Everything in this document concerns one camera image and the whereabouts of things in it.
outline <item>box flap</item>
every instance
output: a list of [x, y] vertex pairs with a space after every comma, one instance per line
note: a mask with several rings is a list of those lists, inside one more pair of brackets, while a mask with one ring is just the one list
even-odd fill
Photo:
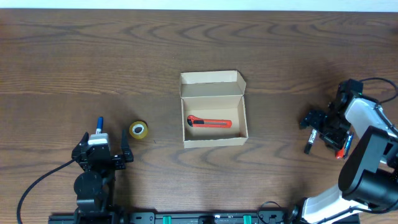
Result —
[[246, 82], [236, 71], [185, 72], [180, 77], [180, 96], [236, 96], [244, 95]]

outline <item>tape roll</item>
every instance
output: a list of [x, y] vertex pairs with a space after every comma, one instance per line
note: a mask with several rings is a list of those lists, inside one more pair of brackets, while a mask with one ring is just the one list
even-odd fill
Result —
[[130, 125], [130, 135], [135, 139], [143, 139], [148, 134], [148, 127], [142, 121], [136, 121]]

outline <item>wooden table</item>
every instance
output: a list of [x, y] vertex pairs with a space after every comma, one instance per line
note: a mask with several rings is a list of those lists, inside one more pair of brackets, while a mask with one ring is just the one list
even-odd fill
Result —
[[[16, 223], [25, 189], [70, 160], [85, 131], [104, 117], [113, 151], [123, 128], [135, 161], [119, 171], [116, 203], [164, 211], [291, 206], [337, 183], [344, 164], [298, 120], [326, 108], [339, 82], [398, 82], [398, 14], [128, 10], [0, 10], [0, 222]], [[249, 140], [238, 147], [184, 149], [180, 72], [239, 70], [247, 82]], [[390, 86], [369, 82], [386, 98]], [[398, 123], [398, 100], [384, 105]], [[73, 164], [28, 195], [25, 223], [76, 208]], [[397, 213], [361, 215], [396, 223]]]

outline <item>cardboard box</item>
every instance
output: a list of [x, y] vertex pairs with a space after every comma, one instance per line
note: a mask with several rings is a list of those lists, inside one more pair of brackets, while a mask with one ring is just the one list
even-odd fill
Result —
[[[241, 146], [248, 140], [244, 89], [238, 71], [181, 73], [182, 139], [184, 148]], [[228, 119], [231, 128], [191, 127], [187, 117]]]

